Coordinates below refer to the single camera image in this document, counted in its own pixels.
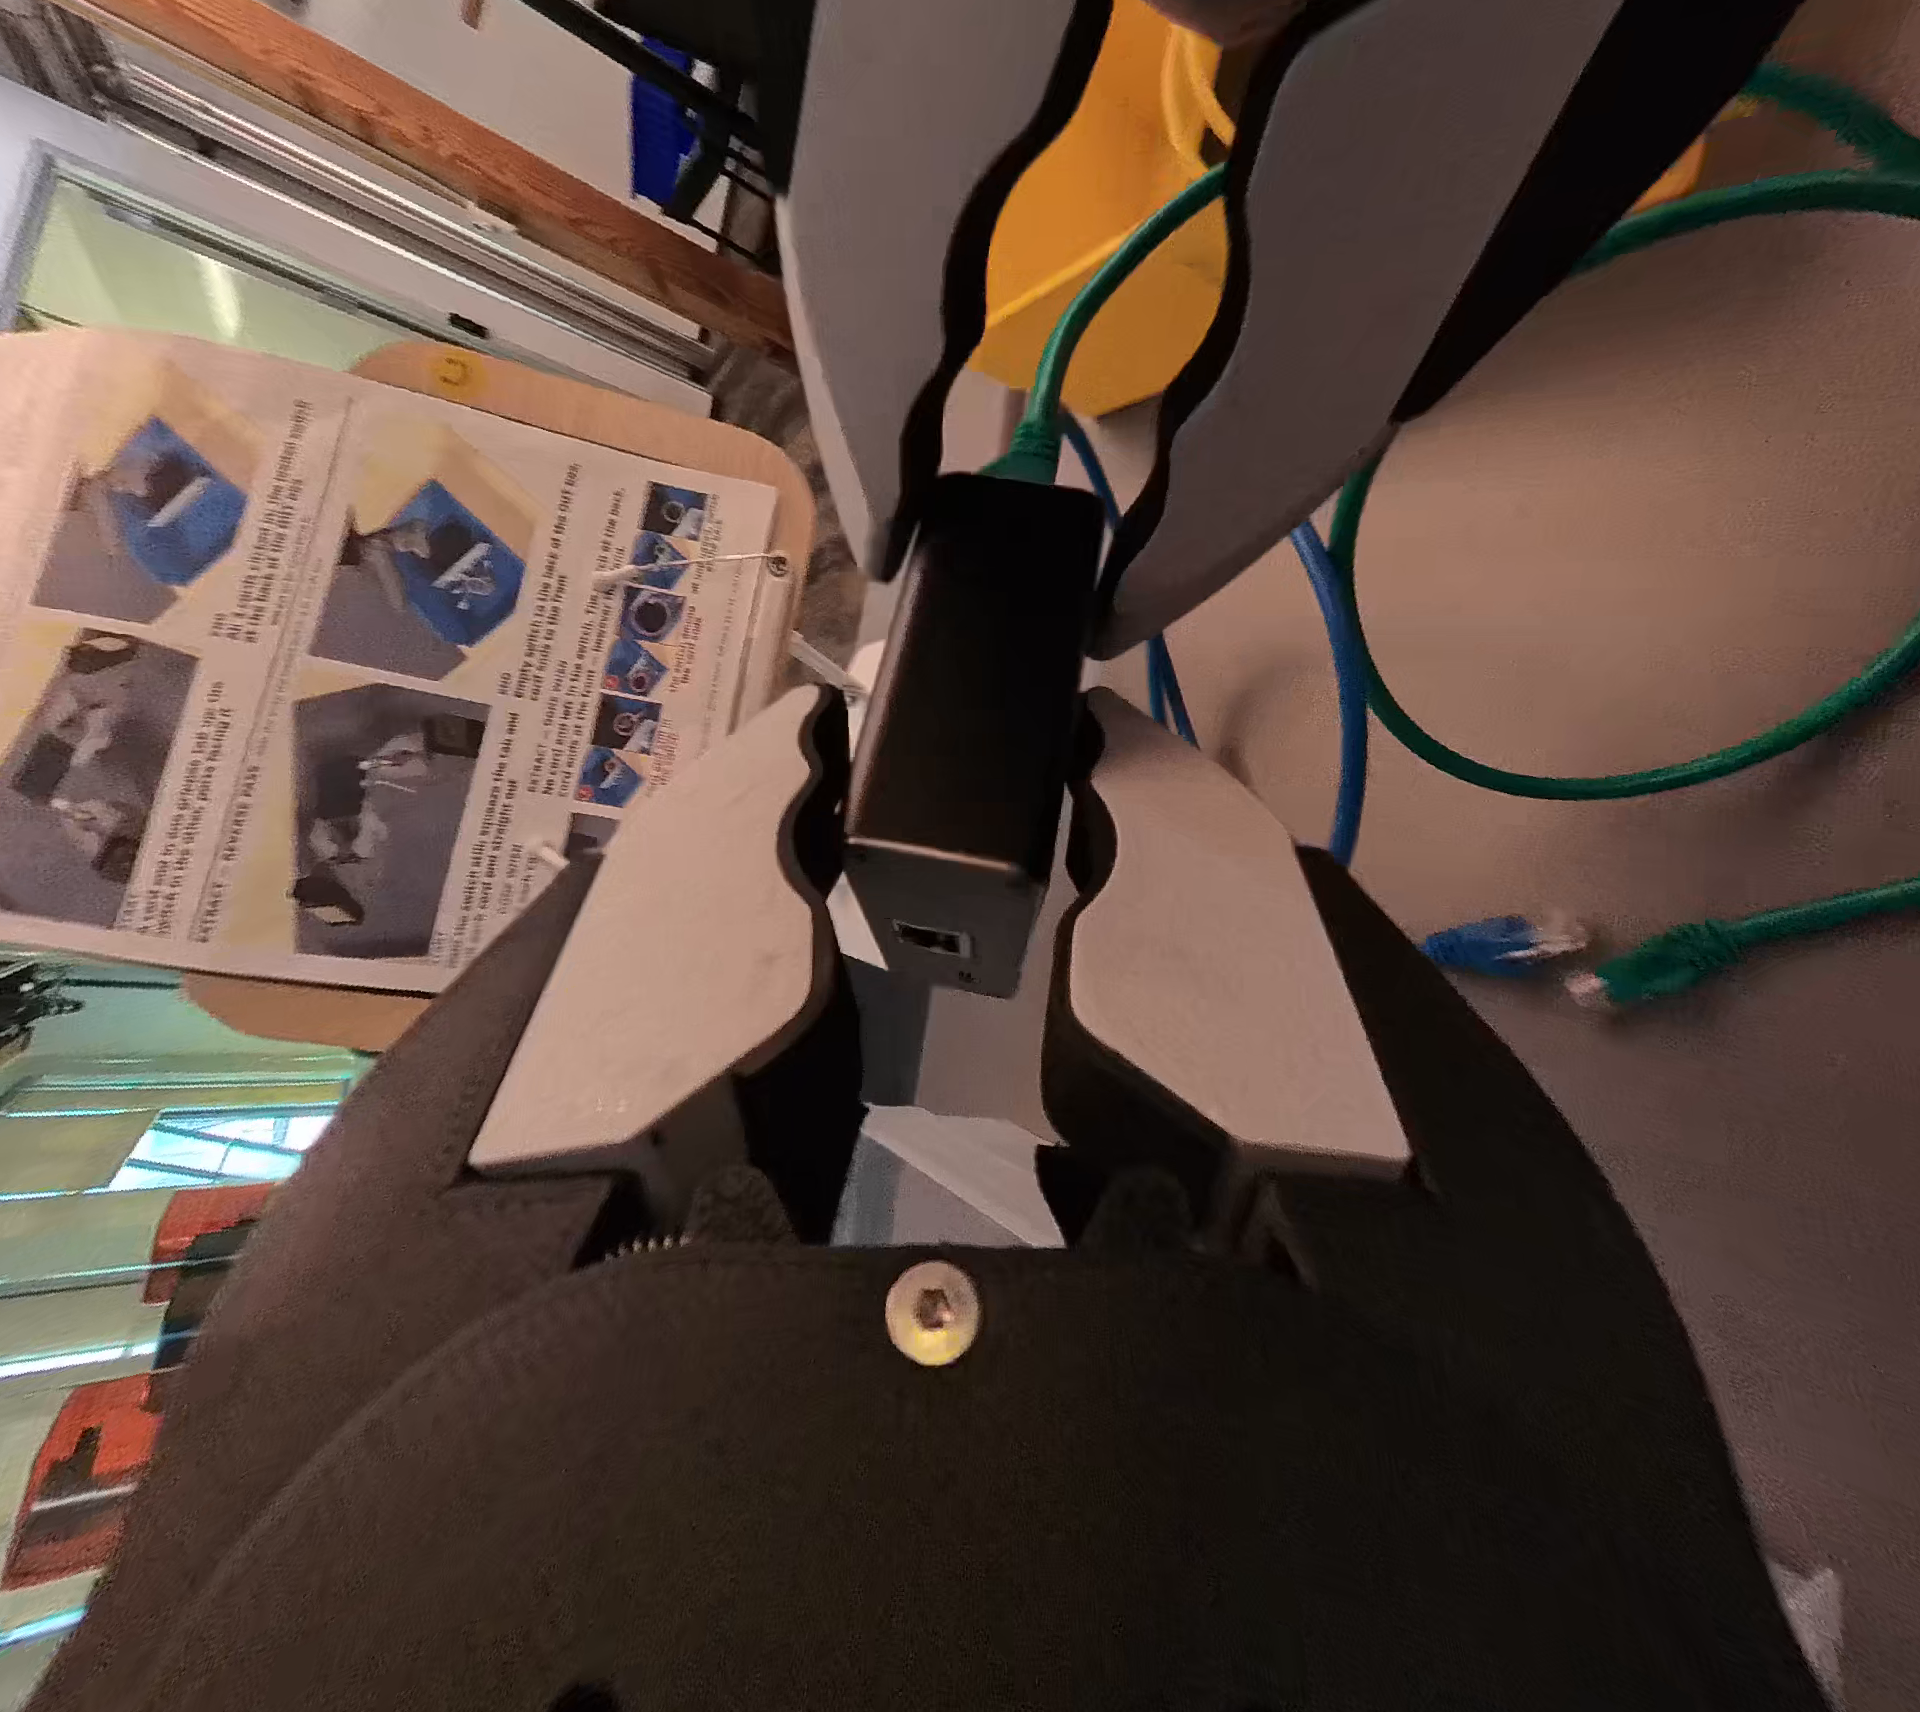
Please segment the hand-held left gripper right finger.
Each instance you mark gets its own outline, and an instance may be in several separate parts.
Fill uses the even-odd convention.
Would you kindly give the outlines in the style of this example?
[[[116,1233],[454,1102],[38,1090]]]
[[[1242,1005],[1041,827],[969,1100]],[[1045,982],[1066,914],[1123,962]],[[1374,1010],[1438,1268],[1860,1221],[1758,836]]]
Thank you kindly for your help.
[[[1411,1144],[1287,827],[1105,686],[1081,695],[1080,759],[1039,1054],[1061,1148],[1164,1171],[1211,1236],[1268,1178],[1406,1178]]]

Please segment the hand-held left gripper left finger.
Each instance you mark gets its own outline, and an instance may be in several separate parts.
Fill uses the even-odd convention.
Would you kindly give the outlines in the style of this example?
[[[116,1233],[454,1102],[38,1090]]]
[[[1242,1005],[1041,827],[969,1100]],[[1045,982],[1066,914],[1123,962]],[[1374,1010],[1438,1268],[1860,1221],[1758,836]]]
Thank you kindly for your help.
[[[644,797],[506,1055],[467,1189],[691,1219],[750,1170],[783,1219],[834,1219],[865,1106],[830,898],[852,776],[843,693],[805,683]]]

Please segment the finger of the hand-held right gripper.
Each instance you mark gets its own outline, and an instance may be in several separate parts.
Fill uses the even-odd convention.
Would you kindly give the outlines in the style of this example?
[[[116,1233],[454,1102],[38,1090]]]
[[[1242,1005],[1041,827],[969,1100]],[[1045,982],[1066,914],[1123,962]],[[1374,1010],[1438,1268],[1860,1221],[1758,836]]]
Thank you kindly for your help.
[[[1111,0],[814,0],[780,281],[832,502],[876,581],[926,517],[999,215],[1077,107],[1109,16]]]
[[[1381,450],[1621,4],[1363,0],[1269,56],[1218,200],[1218,305],[1164,392],[1094,657],[1188,616]]]

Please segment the black ethernet switch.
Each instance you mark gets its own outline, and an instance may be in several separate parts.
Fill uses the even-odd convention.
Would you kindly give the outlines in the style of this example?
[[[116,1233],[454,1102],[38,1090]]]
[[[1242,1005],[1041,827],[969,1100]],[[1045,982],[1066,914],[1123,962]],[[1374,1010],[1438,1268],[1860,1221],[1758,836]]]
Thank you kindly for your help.
[[[1058,481],[946,473],[924,500],[842,819],[850,891],[899,978],[1019,988],[1105,532],[1101,500]]]

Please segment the blue storage bin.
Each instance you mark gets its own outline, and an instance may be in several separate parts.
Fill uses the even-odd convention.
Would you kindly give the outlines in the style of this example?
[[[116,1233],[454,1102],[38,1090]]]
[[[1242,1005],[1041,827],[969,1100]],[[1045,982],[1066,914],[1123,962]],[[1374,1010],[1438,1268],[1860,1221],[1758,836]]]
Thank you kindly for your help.
[[[764,191],[764,160],[743,134],[725,134],[658,82],[629,78],[629,198],[717,237],[702,209],[725,186]]]

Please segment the instruction poster board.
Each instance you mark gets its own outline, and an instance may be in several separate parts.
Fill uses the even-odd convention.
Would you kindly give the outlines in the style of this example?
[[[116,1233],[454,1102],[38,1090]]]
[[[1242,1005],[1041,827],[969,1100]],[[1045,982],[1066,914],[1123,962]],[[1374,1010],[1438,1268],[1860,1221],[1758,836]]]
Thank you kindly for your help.
[[[441,342],[3,338],[3,956],[412,1011],[780,686],[780,444]]]

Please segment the wooden post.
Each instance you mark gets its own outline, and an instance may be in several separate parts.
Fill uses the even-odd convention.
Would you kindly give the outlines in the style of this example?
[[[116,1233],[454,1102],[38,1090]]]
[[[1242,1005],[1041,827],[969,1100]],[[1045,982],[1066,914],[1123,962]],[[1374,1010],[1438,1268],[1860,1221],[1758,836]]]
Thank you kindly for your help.
[[[797,368],[777,279],[696,244],[260,0],[51,0],[395,165],[733,348]]]

